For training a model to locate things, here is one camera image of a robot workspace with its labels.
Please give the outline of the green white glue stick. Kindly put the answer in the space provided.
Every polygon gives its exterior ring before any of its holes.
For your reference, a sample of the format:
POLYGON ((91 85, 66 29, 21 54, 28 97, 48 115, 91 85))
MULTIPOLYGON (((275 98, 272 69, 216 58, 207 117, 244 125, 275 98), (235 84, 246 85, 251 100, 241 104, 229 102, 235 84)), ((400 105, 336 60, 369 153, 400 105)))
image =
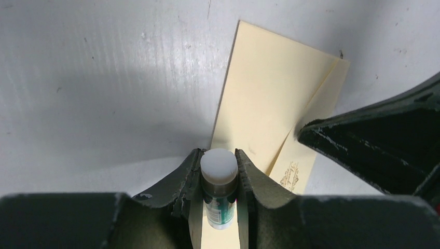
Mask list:
POLYGON ((227 229, 232 223, 237 199, 236 157, 227 149, 210 149, 202 156, 200 169, 208 223, 217 230, 227 229))

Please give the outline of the cream paper envelope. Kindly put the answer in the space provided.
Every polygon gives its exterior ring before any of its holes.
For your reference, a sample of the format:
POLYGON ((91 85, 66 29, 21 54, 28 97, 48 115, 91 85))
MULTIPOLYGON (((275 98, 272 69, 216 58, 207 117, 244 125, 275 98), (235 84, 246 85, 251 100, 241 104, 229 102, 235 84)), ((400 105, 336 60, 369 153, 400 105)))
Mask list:
MULTIPOLYGON (((240 21, 210 149, 244 151, 265 175, 301 195, 316 153, 296 134, 307 122, 330 116, 349 67, 345 59, 240 21)), ((209 225, 202 247, 241 248, 237 199, 231 225, 209 225)))

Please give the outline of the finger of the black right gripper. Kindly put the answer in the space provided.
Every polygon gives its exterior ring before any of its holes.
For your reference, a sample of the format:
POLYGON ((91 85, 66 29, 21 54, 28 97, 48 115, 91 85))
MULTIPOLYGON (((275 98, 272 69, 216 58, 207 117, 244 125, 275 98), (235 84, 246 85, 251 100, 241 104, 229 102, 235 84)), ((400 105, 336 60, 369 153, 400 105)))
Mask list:
POLYGON ((298 141, 382 193, 439 206, 439 75, 384 101, 311 121, 298 141))

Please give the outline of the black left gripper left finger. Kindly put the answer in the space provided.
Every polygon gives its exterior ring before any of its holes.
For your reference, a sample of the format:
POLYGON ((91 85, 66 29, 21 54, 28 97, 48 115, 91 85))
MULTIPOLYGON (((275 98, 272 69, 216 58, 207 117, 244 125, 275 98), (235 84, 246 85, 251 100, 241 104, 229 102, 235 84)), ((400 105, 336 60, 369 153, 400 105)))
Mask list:
POLYGON ((200 160, 123 192, 17 193, 1 198, 1 248, 200 248, 200 160))

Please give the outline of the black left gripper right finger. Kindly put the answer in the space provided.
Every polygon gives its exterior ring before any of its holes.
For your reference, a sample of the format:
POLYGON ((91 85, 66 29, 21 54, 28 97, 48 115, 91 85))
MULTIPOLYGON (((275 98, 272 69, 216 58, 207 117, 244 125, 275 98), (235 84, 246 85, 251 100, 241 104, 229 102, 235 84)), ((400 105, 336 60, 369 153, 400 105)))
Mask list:
POLYGON ((421 198, 295 195, 235 157, 241 248, 439 248, 439 216, 421 198))

